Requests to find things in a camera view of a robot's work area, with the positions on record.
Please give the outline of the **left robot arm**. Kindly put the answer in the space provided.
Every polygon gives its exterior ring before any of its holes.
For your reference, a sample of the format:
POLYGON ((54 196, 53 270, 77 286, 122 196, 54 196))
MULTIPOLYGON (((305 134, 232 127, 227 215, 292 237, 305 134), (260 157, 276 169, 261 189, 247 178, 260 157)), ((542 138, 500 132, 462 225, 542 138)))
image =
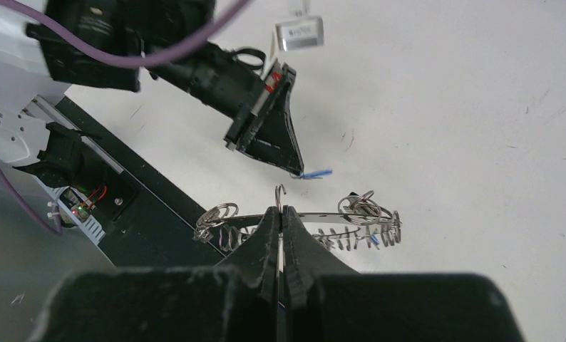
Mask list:
POLYGON ((226 146, 300 176, 289 113, 295 72, 255 48, 211 36, 245 7, 214 1, 0 1, 0 160, 49 187, 102 187, 106 164, 85 133, 25 113, 72 85, 140 90, 140 72, 230 118, 226 146))

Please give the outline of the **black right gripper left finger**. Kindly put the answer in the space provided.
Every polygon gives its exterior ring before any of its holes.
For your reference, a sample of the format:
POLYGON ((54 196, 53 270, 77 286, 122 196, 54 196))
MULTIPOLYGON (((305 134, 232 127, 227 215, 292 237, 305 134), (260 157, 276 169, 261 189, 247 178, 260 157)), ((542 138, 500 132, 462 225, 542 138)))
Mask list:
POLYGON ((214 266, 123 268, 66 277, 30 341, 273 341, 280 212, 214 266))

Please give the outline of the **round metal key ring plate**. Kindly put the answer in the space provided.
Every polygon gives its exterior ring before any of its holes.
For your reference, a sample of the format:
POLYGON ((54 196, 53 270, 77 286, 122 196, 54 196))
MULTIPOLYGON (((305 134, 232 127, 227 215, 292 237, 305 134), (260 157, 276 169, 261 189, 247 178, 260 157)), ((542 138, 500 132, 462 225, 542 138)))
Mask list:
POLYGON ((380 250, 402 241, 400 214, 379 204, 372 190, 342 197, 333 212, 300 212, 282 204, 284 193, 284 186, 277 186, 276 204, 264 214, 241 216, 234 202, 207 210, 196 221, 193 240, 213 243, 225 254, 251 256, 276 254, 288 230, 329 252, 380 250), (378 246, 371 243, 370 235, 377 237, 378 246))

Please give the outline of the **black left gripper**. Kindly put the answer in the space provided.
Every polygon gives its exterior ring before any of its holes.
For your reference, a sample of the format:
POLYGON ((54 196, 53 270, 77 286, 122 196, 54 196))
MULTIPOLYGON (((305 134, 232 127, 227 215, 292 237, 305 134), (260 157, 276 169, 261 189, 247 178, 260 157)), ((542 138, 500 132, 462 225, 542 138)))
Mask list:
POLYGON ((236 114, 226 136, 226 147, 285 172, 299 176, 304 162, 290 113, 297 72, 275 61, 249 105, 236 114))

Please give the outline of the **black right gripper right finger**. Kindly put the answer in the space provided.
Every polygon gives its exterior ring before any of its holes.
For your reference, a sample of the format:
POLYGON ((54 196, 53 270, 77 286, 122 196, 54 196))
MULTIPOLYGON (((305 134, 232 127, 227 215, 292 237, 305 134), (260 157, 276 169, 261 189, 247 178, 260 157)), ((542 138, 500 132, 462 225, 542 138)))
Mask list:
POLYGON ((499 288, 478 274, 361 274, 284 235, 293 341, 522 341, 499 288))

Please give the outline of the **blue key tag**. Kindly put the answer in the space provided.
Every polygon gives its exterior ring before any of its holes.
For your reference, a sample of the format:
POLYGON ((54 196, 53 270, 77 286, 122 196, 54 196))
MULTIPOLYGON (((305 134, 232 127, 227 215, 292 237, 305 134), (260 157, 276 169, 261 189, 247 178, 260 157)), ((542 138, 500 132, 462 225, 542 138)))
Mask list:
POLYGON ((314 172, 304 173, 304 174, 298 176, 298 179, 300 179, 300 180, 322 179, 323 177, 331 175, 332 173, 333 173, 333 170, 331 170, 331 169, 318 170, 318 171, 314 171, 314 172))
POLYGON ((379 241, 378 241, 378 239, 375 235, 370 235, 369 239, 370 239, 371 243, 374 244, 375 246, 379 245, 379 241))

